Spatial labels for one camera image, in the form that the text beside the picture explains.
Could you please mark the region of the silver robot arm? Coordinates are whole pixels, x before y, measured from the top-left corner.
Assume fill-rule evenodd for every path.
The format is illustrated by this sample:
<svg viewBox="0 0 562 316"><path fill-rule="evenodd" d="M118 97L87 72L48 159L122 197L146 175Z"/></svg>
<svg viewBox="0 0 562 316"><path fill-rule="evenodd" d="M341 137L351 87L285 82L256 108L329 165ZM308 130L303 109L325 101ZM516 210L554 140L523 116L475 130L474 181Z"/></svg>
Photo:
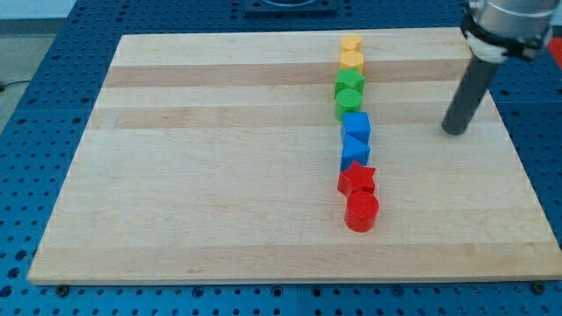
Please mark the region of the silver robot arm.
<svg viewBox="0 0 562 316"><path fill-rule="evenodd" d="M531 61L549 44L560 5L560 0L466 0L461 31L482 61Z"/></svg>

